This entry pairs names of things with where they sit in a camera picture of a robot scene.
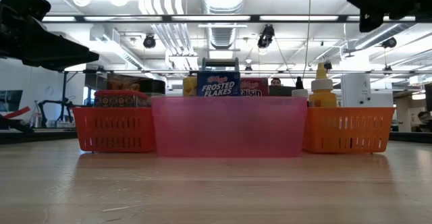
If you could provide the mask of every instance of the mustard bottle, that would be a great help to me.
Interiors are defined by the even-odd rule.
[[[333,81],[327,79],[324,65],[319,63],[317,78],[312,81],[313,94],[309,96],[309,107],[337,107],[336,94],[332,90]]]

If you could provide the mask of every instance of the orange plastic basket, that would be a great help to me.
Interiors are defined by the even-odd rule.
[[[309,108],[303,149],[315,153],[384,152],[394,108]]]
[[[81,150],[149,152],[156,148],[151,109],[74,108]]]

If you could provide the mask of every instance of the bottle cap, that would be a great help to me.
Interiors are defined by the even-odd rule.
[[[333,81],[327,79],[324,64],[318,63],[317,79],[312,81],[312,91],[315,90],[333,90]]]
[[[323,63],[318,63],[317,79],[327,79],[327,72],[325,71]]]
[[[302,78],[300,76],[297,77],[296,89],[304,89]]]
[[[308,98],[309,93],[308,90],[306,89],[295,89],[291,91],[291,96],[300,96],[300,97]]]

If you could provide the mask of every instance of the lid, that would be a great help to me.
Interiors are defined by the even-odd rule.
[[[333,90],[333,81],[327,79],[327,73],[323,63],[318,63],[317,79],[312,81],[312,91]]]
[[[291,96],[300,96],[300,97],[308,98],[309,93],[308,90],[306,89],[295,89],[291,91]]]
[[[94,93],[95,96],[140,96],[147,99],[147,95],[143,92],[134,90],[99,90]]]

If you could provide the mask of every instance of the pink plastic bin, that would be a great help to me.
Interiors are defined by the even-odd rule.
[[[153,101],[162,157],[297,157],[306,99],[160,97]]]

